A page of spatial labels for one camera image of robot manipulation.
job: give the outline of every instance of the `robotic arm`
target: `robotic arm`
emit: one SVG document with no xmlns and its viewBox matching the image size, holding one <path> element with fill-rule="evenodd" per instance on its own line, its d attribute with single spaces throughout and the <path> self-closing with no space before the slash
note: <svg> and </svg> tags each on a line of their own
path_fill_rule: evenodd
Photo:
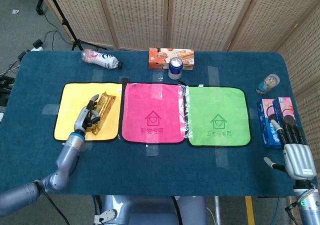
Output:
<svg viewBox="0 0 320 225">
<path fill-rule="evenodd" d="M 282 121 L 282 128 L 275 120 L 270 122 L 277 131 L 282 144 L 285 165 L 274 163 L 268 157 L 265 157 L 264 161 L 272 169 L 285 172 L 295 180 L 293 191 L 296 201 L 287 206 L 285 211 L 298 225 L 291 213 L 291 210 L 298 205 L 303 225 L 320 225 L 320 195 L 316 186 L 311 183 L 311 180 L 317 175 L 312 152 L 305 144 L 297 126 L 291 126 Z"/>
<path fill-rule="evenodd" d="M 94 110 L 98 97 L 98 94 L 93 96 L 88 105 L 81 110 L 74 124 L 74 132 L 63 143 L 62 151 L 56 160 L 57 170 L 54 173 L 0 194 L 0 217 L 35 202 L 41 190 L 56 193 L 67 187 L 69 176 L 76 168 L 86 130 L 100 120 L 100 115 Z"/>
</svg>

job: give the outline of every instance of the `gray floor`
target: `gray floor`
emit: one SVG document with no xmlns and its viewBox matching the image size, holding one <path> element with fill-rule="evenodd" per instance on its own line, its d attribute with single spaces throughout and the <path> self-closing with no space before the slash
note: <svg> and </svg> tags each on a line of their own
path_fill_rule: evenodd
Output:
<svg viewBox="0 0 320 225">
<path fill-rule="evenodd" d="M 32 43 L 41 39 L 43 41 L 46 32 L 54 30 L 45 17 L 36 13 L 38 0 L 0 0 L 0 74 L 6 71 L 11 63 L 17 60 L 17 56 L 27 49 L 31 49 Z M 47 18 L 58 27 L 62 36 L 63 30 L 55 17 L 43 5 Z M 18 14 L 12 14 L 12 10 L 19 10 Z M 46 37 L 44 50 L 51 50 L 53 32 Z M 55 50 L 71 50 L 71 45 L 64 42 L 59 34 L 54 39 Z M 89 225 L 93 222 L 94 207 L 91 196 L 82 195 L 52 195 L 56 205 L 66 215 L 71 225 Z M 252 198 L 255 224 L 269 225 L 276 209 L 276 198 Z M 284 212 L 287 204 L 286 198 L 280 199 L 279 212 L 275 225 L 289 224 L 288 216 Z M 213 198 L 207 198 L 208 207 L 214 212 Z M 223 225 L 248 224 L 246 203 L 244 197 L 220 198 L 221 221 Z M 213 225 L 211 215 L 208 213 L 209 224 Z M 0 225 L 24 224 L 24 225 L 55 225 L 64 224 L 63 219 L 53 209 L 45 197 L 33 205 L 26 207 L 10 216 L 0 218 Z"/>
</svg>

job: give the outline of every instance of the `woven screen panel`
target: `woven screen panel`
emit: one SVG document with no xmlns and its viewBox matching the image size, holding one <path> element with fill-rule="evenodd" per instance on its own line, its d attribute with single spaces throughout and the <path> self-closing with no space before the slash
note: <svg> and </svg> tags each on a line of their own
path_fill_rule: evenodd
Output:
<svg viewBox="0 0 320 225">
<path fill-rule="evenodd" d="M 314 0 L 257 0 L 230 50 L 271 51 Z"/>
<path fill-rule="evenodd" d="M 80 40 L 107 47 L 113 46 L 111 32 L 100 0 L 56 0 L 74 34 Z M 61 16 L 52 0 L 50 6 Z"/>
<path fill-rule="evenodd" d="M 320 85 L 299 95 L 296 104 L 314 163 L 320 172 Z"/>
<path fill-rule="evenodd" d="M 246 0 L 170 0 L 168 47 L 221 51 Z"/>
<path fill-rule="evenodd" d="M 120 49 L 148 50 L 165 44 L 165 0 L 105 0 Z"/>
<path fill-rule="evenodd" d="M 293 91 L 320 77 L 320 6 L 279 48 Z"/>
</svg>

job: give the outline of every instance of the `blue table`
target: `blue table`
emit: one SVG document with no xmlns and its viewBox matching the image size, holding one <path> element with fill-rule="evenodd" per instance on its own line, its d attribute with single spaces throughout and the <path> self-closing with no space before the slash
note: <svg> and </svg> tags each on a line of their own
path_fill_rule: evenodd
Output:
<svg viewBox="0 0 320 225">
<path fill-rule="evenodd" d="M 62 144 L 53 137 L 58 104 L 70 82 L 159 82 L 176 84 L 167 70 L 148 69 L 146 51 L 109 51 L 124 66 L 108 70 L 81 60 L 79 51 L 28 53 L 21 67 L 0 125 L 0 192 L 42 178 L 56 169 Z M 280 84 L 265 96 L 257 85 L 275 73 Z M 196 52 L 193 71 L 184 70 L 187 85 L 225 86 L 245 92 L 250 115 L 251 142 L 244 147 L 158 146 L 147 156 L 146 146 L 120 139 L 93 142 L 80 154 L 69 186 L 63 193 L 146 196 L 288 196 L 292 181 L 269 168 L 263 157 L 284 164 L 280 149 L 264 148 L 257 115 L 261 98 L 291 97 L 287 68 L 273 52 Z M 299 115 L 296 120 L 300 125 Z"/>
</svg>

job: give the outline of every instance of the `gold wrapped snack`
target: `gold wrapped snack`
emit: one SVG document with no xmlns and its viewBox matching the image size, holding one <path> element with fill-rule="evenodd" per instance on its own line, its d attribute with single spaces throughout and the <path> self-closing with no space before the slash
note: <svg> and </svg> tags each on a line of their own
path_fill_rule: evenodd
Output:
<svg viewBox="0 0 320 225">
<path fill-rule="evenodd" d="M 100 121 L 98 121 L 98 123 L 92 125 L 91 131 L 93 134 L 97 135 L 102 126 L 104 125 L 104 122 L 115 100 L 116 96 L 108 95 L 106 92 L 102 93 L 102 95 L 100 96 L 99 101 L 95 106 L 94 110 L 100 114 L 101 118 Z"/>
</svg>

